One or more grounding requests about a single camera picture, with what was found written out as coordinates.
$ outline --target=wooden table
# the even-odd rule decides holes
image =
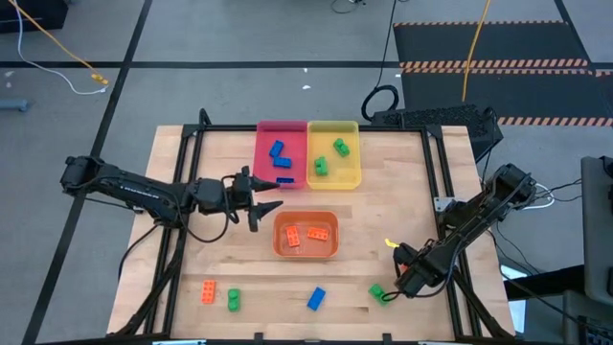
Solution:
[[[181,126],[157,129],[147,176],[171,182]],[[453,186],[458,198],[480,192],[479,179],[464,127],[444,127],[444,141]],[[220,178],[253,164],[256,133],[205,132],[198,176]],[[420,135],[409,132],[362,132],[362,183],[354,191],[276,190],[256,194],[258,201],[282,199],[279,210],[330,210],[338,216],[340,247],[326,261],[294,261],[278,257],[272,249],[272,224],[276,212],[266,216],[259,233],[241,223],[230,226],[220,241],[203,244],[189,239],[172,327],[174,338],[251,339],[263,332],[266,339],[379,340],[390,333],[394,340],[453,340],[445,293],[409,300],[398,298],[385,308],[368,293],[379,283],[394,290],[396,278],[392,249],[385,238],[421,247],[437,238]],[[433,157],[441,178],[436,153]],[[190,228],[212,238],[223,226],[223,216],[194,213]],[[136,216],[130,241],[151,226],[149,216]],[[123,326],[151,287],[161,231],[136,247],[125,262],[108,330]],[[493,241],[484,235],[468,249],[474,289],[491,314],[513,333],[511,314]],[[213,305],[200,302],[202,282],[214,279]],[[317,311],[307,308],[315,287],[327,294]],[[241,310],[227,310],[228,288],[240,288]],[[470,334],[465,301],[459,292],[464,329]],[[160,299],[163,314],[166,297]],[[162,317],[156,318],[156,330]]]

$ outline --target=orange block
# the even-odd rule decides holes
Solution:
[[[310,238],[315,240],[327,241],[328,240],[328,230],[309,227],[308,234]]]
[[[215,300],[215,281],[208,280],[202,283],[201,301],[204,304],[212,304]]]
[[[289,246],[300,245],[300,239],[298,239],[298,228],[296,226],[287,226],[285,228],[285,232],[287,233],[287,242],[289,243]]]

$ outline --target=black metal frame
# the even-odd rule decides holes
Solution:
[[[184,172],[184,168],[186,166],[186,153],[188,145],[191,141],[191,138],[194,137],[194,147],[192,154],[192,161],[189,167],[189,177],[188,180],[192,181],[196,179],[198,167],[199,167],[199,158],[200,152],[202,148],[202,143],[204,141],[204,133],[206,131],[255,131],[256,126],[242,126],[242,125],[212,125],[209,117],[207,116],[204,109],[200,111],[199,114],[199,123],[195,125],[183,125],[183,129],[181,132],[181,141],[179,144],[179,150],[177,152],[176,165],[174,170],[173,181],[178,182],[181,180],[181,177]],[[434,137],[437,144],[437,152],[439,155],[439,160],[441,162],[441,170],[443,173],[443,185],[445,189],[445,194],[447,196],[454,196],[453,184],[451,181],[451,172],[449,170],[449,165],[446,156],[446,150],[444,147],[443,141],[443,132],[440,126],[423,126],[423,127],[405,127],[403,124],[400,126],[389,126],[389,127],[374,127],[374,126],[360,126],[360,131],[363,132],[373,132],[373,131],[393,131],[393,132],[415,132],[419,133],[421,137],[421,143],[423,147],[423,157],[425,161],[425,168],[428,174],[428,185],[430,188],[430,195],[432,200],[432,209],[433,209],[433,217],[437,218],[437,210],[435,206],[435,197],[439,196],[437,177],[434,169],[434,161],[432,157],[432,150],[430,146],[430,136]],[[173,237],[174,233],[176,234],[176,246],[175,252],[172,254],[172,259],[166,264],[168,255],[169,255],[169,247],[170,241]],[[445,236],[444,231],[438,230],[439,238],[443,238]],[[143,317],[131,319],[128,324],[119,330],[117,333],[110,334],[107,338],[100,339],[86,339],[86,340],[74,340],[74,341],[64,341],[53,343],[56,345],[70,345],[70,344],[111,344],[111,343],[122,343],[122,344],[151,344],[154,341],[168,341],[170,339],[170,332],[172,328],[172,320],[174,317],[174,309],[176,305],[176,298],[178,293],[178,285],[179,278],[181,275],[181,265],[183,260],[183,254],[185,250],[185,244],[187,241],[187,231],[185,229],[169,229],[165,228],[164,233],[162,235],[162,240],[160,243],[160,249],[158,252],[157,263],[154,271],[153,277],[153,287],[151,289],[151,293],[145,299],[143,305],[139,308],[139,311],[148,311],[143,313]],[[460,271],[462,272],[462,277],[464,278],[464,283],[467,284],[469,289],[472,289],[470,274],[468,269],[468,263],[465,256],[465,252],[462,252],[462,255],[459,260]],[[162,327],[162,332],[153,333],[153,325],[155,323],[155,317],[157,316],[158,304],[157,300],[161,293],[163,292],[166,284],[170,283],[169,292],[168,292],[168,303],[166,305],[166,310],[164,312],[164,322]],[[480,321],[475,312],[473,306],[466,304],[470,329],[472,336],[464,335],[462,317],[460,315],[460,306],[458,303],[458,298],[456,294],[456,289],[453,284],[447,286],[447,300],[449,303],[449,313],[451,317],[451,323],[453,328],[454,337],[456,340],[459,339],[470,339],[474,342],[474,339],[484,339],[488,341],[487,338],[482,338],[481,334],[481,326]],[[144,334],[137,335],[139,327],[144,324]],[[207,344],[300,344],[300,343],[308,343],[306,340],[263,340],[262,333],[255,333],[254,339],[206,339]],[[388,333],[382,334],[381,341],[335,341],[335,340],[322,340],[319,342],[320,344],[334,344],[334,345],[342,345],[342,344],[386,344],[386,345],[403,345],[403,344],[417,344],[415,341],[393,341],[392,336]]]

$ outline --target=blue lego brick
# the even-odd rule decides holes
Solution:
[[[283,157],[275,157],[272,161],[272,165],[277,168],[291,168],[291,159]]]
[[[322,304],[324,296],[326,296],[326,291],[320,287],[316,287],[306,306],[314,311],[317,311],[319,309],[319,305]]]
[[[279,155],[281,154],[281,150],[284,148],[284,142],[277,140],[275,141],[275,144],[273,144],[272,148],[270,149],[270,152],[268,152],[268,154],[271,157],[279,157]]]
[[[294,183],[293,177],[277,177],[277,183]]]

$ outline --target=yellow cable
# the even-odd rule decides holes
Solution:
[[[43,32],[45,35],[47,35],[49,38],[51,38],[51,40],[54,41],[54,43],[61,48],[61,50],[64,51],[64,53],[68,54],[71,58],[75,59],[76,61],[82,63],[85,67],[89,68],[94,74],[92,75],[92,79],[94,81],[97,81],[103,85],[108,85],[108,80],[106,80],[102,74],[100,72],[98,72],[94,67],[92,67],[92,65],[90,65],[89,63],[85,62],[82,58],[77,57],[76,55],[72,54],[68,49],[66,49],[66,47],[64,47],[52,34],[49,34],[45,29],[43,29],[38,23],[36,23],[36,21],[30,17],[29,14],[27,14],[25,11],[23,11],[19,5],[17,5],[13,0],[8,0],[9,3],[11,5],[13,5],[18,11],[21,12],[21,14],[23,14],[26,18],[28,18],[30,20],[30,22],[32,24],[34,24],[41,32]]]
[[[475,36],[472,38],[472,44],[470,45],[470,51],[468,51],[468,59],[466,60],[466,68],[464,69],[464,86],[462,87],[462,102],[466,100],[466,89],[468,86],[468,70],[470,69],[470,61],[472,60],[472,52],[474,52],[475,50],[475,46],[477,45],[477,39],[479,39],[479,33],[481,32],[481,27],[483,26],[483,22],[486,20],[486,15],[488,15],[490,2],[491,0],[488,0],[486,2],[486,7],[483,9],[481,20],[479,20],[479,25],[477,26],[477,31],[475,32]]]

